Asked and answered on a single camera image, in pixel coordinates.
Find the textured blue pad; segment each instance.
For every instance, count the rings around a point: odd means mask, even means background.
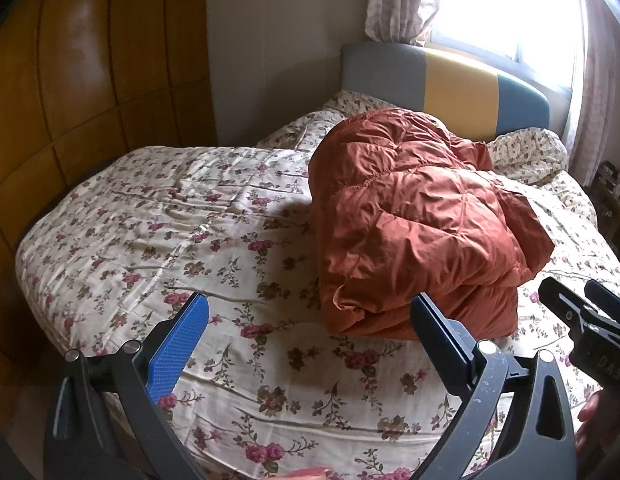
[[[172,393],[207,326],[209,307],[205,296],[193,294],[183,309],[186,311],[179,316],[148,366],[146,389],[154,404]]]

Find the mattress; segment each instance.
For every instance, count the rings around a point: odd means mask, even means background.
[[[60,351],[114,352],[192,291],[208,297],[209,326],[159,407],[211,478],[326,465],[332,480],[407,480],[458,409],[420,343],[333,336],[320,323],[307,164],[339,121],[386,105],[340,92],[254,148],[141,148],[74,189],[18,248],[20,285]],[[519,288],[519,328],[498,345],[553,351],[575,415],[597,385],[570,365],[567,328],[538,285],[554,276],[583,294],[597,278],[620,295],[620,264],[556,135],[519,130],[490,153],[556,246]],[[487,460],[509,402],[470,469]]]

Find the folded duvet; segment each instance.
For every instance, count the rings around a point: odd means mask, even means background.
[[[319,296],[337,334],[414,338],[427,292],[475,338],[517,328],[517,286],[554,245],[528,200],[492,173],[485,144],[402,108],[338,124],[309,165]]]

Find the patterned curtain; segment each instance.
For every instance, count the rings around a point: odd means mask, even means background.
[[[368,0],[365,33],[375,41],[423,45],[439,0]]]
[[[581,0],[583,44],[577,53],[572,100],[564,131],[568,172],[589,186],[603,158],[615,100],[612,13],[603,0]]]

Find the floral pattern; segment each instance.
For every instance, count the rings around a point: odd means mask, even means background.
[[[418,342],[331,336],[321,324],[307,164],[336,123],[387,105],[340,92],[257,148],[136,150],[74,189],[18,249],[20,285],[61,351],[114,352],[192,291],[206,295],[209,325],[159,408],[212,479],[328,465],[330,480],[407,480],[458,409]],[[536,291],[555,276],[580,294],[589,278],[620,294],[620,264],[557,142],[542,130],[491,144],[504,186],[528,197],[556,245],[519,288],[518,330],[498,344],[551,349],[576,415],[597,385],[570,365],[565,327]],[[501,398],[471,470],[509,403]]]

